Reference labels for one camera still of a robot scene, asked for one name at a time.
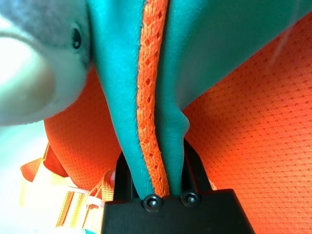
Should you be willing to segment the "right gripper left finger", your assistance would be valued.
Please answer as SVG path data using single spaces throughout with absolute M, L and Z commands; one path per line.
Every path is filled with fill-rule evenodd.
M 116 164 L 114 202 L 141 202 L 123 153 Z

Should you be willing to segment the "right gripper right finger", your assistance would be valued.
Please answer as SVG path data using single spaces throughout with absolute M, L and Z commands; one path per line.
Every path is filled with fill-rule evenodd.
M 199 154 L 186 139 L 184 139 L 181 188 L 181 193 L 206 194 L 213 190 Z

